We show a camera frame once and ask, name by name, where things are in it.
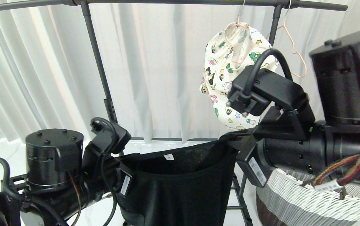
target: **laundry basket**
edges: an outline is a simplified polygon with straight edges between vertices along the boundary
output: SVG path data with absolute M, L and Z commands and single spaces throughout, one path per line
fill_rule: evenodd
M 256 207 L 264 226 L 349 226 L 360 220 L 360 186 L 346 185 L 347 196 L 300 186 L 313 176 L 276 169 L 256 188 Z
M 123 156 L 134 174 L 126 196 L 117 193 L 124 220 L 132 226 L 223 225 L 238 153 L 229 138 Z

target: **black garment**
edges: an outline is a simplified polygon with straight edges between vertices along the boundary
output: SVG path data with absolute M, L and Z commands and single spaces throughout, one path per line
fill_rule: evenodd
M 223 225 L 238 153 L 230 137 L 123 158 L 135 175 L 127 196 L 118 194 L 124 219 L 134 226 Z

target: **curtain fold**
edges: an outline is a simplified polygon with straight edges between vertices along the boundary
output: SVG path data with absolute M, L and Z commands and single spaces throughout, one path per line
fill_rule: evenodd
M 13 2 L 0 0 L 0 3 Z M 309 52 L 325 40 L 360 30 L 360 1 L 346 12 L 291 9 L 287 28 L 307 76 L 294 77 L 309 94 L 318 120 L 322 106 Z M 177 4 L 90 4 L 92 21 L 119 124 L 133 137 L 218 138 L 226 132 L 210 98 L 198 88 L 206 43 L 240 20 L 269 34 L 273 7 Z M 286 10 L 282 10 L 279 25 Z M 290 69 L 303 64 L 283 29 L 274 47 Z M 279 67 L 276 71 L 282 74 Z M 105 98 L 81 7 L 43 6 L 0 12 L 0 139 L 25 139 L 44 128 L 80 131 L 105 117 Z

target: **brown stripe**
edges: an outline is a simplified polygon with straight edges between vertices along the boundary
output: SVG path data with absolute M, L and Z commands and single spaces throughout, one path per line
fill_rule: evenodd
M 262 225 L 264 226 L 288 226 L 283 221 L 279 220 L 275 214 L 273 214 L 269 209 L 266 207 L 265 203 L 259 199 L 258 194 L 256 194 L 256 208 L 258 210 L 259 220 L 261 221 Z

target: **woven basket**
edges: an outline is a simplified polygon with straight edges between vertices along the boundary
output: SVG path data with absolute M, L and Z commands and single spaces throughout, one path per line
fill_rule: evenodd
M 335 191 L 300 186 L 313 176 L 276 169 L 264 188 L 256 188 L 259 219 L 265 226 L 349 226 L 360 220 L 360 186 L 347 185 L 339 200 Z

